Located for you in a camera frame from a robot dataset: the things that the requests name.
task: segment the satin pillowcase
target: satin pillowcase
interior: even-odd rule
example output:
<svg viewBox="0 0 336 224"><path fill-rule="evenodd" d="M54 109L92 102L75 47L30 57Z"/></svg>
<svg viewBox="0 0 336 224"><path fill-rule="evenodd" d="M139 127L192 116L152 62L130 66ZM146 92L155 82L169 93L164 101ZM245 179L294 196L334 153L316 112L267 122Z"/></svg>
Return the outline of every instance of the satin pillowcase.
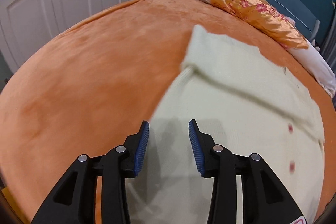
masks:
<svg viewBox="0 0 336 224"><path fill-rule="evenodd" d="M306 38L266 0L211 0L211 5L239 17L285 48L308 48Z"/></svg>

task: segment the cream towel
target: cream towel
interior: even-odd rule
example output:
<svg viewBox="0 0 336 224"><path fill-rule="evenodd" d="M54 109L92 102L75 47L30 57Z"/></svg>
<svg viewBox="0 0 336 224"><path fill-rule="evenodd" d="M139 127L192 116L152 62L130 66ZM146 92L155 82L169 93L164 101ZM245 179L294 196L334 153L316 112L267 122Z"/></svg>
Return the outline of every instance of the cream towel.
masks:
<svg viewBox="0 0 336 224"><path fill-rule="evenodd" d="M143 170L126 182L131 220L207 222L213 179L197 172L188 136L188 122L194 118L201 132L232 153L259 153L312 223L322 190L324 152L319 110L307 89L257 47L209 34L201 26L194 28L182 68L150 121ZM237 223L242 223L237 180Z"/></svg>

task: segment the bolt head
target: bolt head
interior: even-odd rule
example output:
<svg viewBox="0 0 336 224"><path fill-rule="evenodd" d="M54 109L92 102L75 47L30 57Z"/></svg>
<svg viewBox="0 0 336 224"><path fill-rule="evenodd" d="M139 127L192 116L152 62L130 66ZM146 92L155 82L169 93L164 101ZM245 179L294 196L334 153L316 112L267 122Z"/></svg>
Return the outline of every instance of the bolt head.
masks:
<svg viewBox="0 0 336 224"><path fill-rule="evenodd" d="M259 160L261 159L260 155L257 154L257 153L253 153L253 154L251 155L251 158L252 158L253 160L255 160L255 161L259 161Z"/></svg>
<svg viewBox="0 0 336 224"><path fill-rule="evenodd" d="M80 155L80 156L78 157L78 160L79 160L80 162L84 162L84 161L86 161L86 160L87 160L87 155Z"/></svg>
<svg viewBox="0 0 336 224"><path fill-rule="evenodd" d="M215 152L222 152L223 151L223 146L221 146L221 145L214 145L213 147L212 147L212 149L215 151Z"/></svg>
<svg viewBox="0 0 336 224"><path fill-rule="evenodd" d="M119 145L116 149L115 149L118 153L122 153L126 151L126 147L123 145Z"/></svg>

